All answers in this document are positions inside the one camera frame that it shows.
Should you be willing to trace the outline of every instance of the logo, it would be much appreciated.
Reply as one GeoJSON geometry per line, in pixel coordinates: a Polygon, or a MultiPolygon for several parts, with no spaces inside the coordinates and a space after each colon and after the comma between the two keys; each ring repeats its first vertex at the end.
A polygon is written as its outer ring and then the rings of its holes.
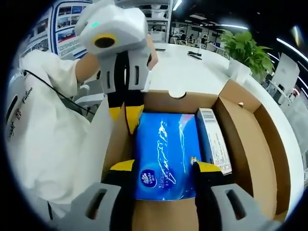
{"type": "Polygon", "coordinates": [[[145,187],[154,188],[156,186],[155,172],[153,170],[143,170],[140,174],[140,178],[145,187]]]}

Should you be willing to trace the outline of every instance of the tissue package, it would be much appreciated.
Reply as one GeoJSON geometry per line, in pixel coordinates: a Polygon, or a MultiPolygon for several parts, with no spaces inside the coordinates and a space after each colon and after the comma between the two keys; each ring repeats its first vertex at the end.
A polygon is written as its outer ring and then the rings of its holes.
{"type": "Polygon", "coordinates": [[[195,197],[192,157],[201,160],[194,115],[143,113],[136,135],[140,168],[135,198],[195,197]]]}

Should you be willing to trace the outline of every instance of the barcode label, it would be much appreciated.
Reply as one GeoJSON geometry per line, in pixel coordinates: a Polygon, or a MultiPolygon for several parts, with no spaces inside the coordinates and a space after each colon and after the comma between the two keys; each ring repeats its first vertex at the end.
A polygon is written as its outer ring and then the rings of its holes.
{"type": "Polygon", "coordinates": [[[201,111],[203,120],[208,123],[216,123],[213,111],[201,111]]]}

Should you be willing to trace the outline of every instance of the white sleeve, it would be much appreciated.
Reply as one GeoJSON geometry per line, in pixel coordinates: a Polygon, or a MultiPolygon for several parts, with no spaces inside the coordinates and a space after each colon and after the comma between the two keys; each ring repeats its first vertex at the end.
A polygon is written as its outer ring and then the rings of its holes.
{"type": "Polygon", "coordinates": [[[75,67],[79,59],[61,60],[56,54],[50,51],[39,50],[30,52],[25,58],[29,56],[31,56],[33,62],[36,62],[36,64],[43,68],[50,78],[52,86],[60,93],[66,97],[75,96],[77,94],[78,84],[75,67]]]}

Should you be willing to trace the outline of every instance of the black cable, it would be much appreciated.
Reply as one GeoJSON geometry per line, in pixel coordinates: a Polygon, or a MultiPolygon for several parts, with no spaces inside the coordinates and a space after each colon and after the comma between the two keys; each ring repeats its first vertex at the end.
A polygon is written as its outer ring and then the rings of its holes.
{"type": "Polygon", "coordinates": [[[58,92],[55,88],[53,88],[52,86],[50,86],[45,80],[41,79],[40,77],[38,77],[36,74],[32,73],[31,71],[28,70],[24,70],[25,72],[28,72],[29,74],[33,75],[35,78],[39,79],[41,82],[45,83],[49,88],[51,88],[53,91],[55,91],[57,94],[59,94],[60,96],[62,96],[63,98],[69,100],[72,104],[76,105],[77,107],[79,107],[82,110],[85,110],[87,113],[91,113],[92,115],[94,115],[93,112],[90,112],[88,109],[83,108],[82,106],[78,105],[77,103],[73,102],[72,100],[70,100],[69,98],[67,98],[66,96],[64,96],[63,94],[61,94],[60,92],[58,92]]]}

